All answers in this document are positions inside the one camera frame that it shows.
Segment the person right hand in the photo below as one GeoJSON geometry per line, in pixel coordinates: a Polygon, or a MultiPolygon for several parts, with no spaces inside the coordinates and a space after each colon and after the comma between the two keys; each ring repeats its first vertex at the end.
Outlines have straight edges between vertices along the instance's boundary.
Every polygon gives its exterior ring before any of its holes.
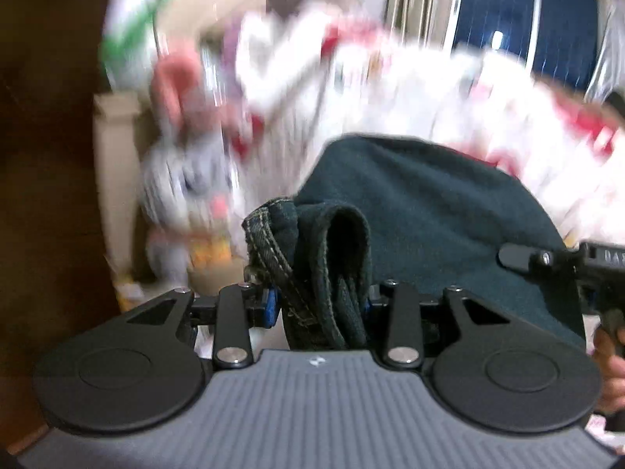
{"type": "Polygon", "coordinates": [[[616,344],[609,333],[601,327],[595,330],[593,345],[591,358],[600,369],[602,376],[598,410],[611,415],[622,411],[625,405],[624,358],[616,354],[616,344]]]}

